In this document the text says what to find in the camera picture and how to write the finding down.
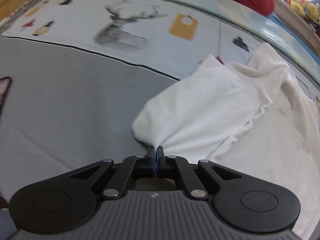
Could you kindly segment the white small shirt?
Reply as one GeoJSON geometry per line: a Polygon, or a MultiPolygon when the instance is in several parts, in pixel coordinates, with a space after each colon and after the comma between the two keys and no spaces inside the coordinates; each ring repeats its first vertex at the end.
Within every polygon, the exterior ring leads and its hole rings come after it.
{"type": "Polygon", "coordinates": [[[263,43],[247,64],[213,56],[150,99],[135,138],[191,163],[208,159],[281,185],[301,203],[294,232],[309,239],[319,221],[316,104],[288,64],[263,43]]]}

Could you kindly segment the black smartphone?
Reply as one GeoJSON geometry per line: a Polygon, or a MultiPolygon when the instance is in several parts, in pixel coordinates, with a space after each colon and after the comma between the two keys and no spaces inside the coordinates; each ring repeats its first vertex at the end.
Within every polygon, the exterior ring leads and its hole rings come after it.
{"type": "Polygon", "coordinates": [[[9,76],[0,78],[0,110],[2,110],[4,106],[5,98],[9,91],[11,82],[12,82],[12,78],[9,76]]]}

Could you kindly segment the grey printed bed sheet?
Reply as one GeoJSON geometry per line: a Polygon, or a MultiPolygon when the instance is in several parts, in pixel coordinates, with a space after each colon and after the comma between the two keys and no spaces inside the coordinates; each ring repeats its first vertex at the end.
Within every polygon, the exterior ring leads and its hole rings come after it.
{"type": "Polygon", "coordinates": [[[147,144],[132,124],[145,104],[208,56],[247,64],[270,43],[206,12],[165,0],[45,0],[1,32],[1,193],[147,144]]]}

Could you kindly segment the light blue patterned blanket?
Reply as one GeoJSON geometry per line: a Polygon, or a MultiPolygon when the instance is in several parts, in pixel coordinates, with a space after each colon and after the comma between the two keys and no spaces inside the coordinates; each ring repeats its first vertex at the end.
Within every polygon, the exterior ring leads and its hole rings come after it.
{"type": "Polygon", "coordinates": [[[165,0],[187,5],[231,22],[270,43],[314,79],[319,78],[319,57],[291,31],[276,13],[262,16],[233,0],[165,0]]]}

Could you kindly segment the yellow plush toy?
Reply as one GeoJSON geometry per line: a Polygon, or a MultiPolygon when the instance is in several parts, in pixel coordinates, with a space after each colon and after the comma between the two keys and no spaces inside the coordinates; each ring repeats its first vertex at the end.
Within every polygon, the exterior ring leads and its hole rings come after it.
{"type": "Polygon", "coordinates": [[[303,18],[314,23],[319,23],[319,5],[314,5],[309,0],[286,0],[288,5],[303,18]]]}

